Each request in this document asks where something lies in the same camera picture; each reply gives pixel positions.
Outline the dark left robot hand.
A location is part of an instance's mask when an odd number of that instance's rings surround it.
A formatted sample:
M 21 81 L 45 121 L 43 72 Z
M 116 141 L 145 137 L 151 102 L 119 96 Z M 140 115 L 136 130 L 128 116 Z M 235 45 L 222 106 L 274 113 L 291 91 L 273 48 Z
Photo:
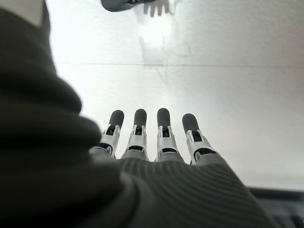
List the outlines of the dark left robot hand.
M 116 159 L 122 111 L 102 132 L 80 115 L 57 76 L 43 0 L 0 3 L 0 225 L 3 228 L 276 228 L 278 223 L 183 116 L 191 162 L 170 114 L 157 113 L 157 157 L 146 152 L 146 112 L 135 113 Z

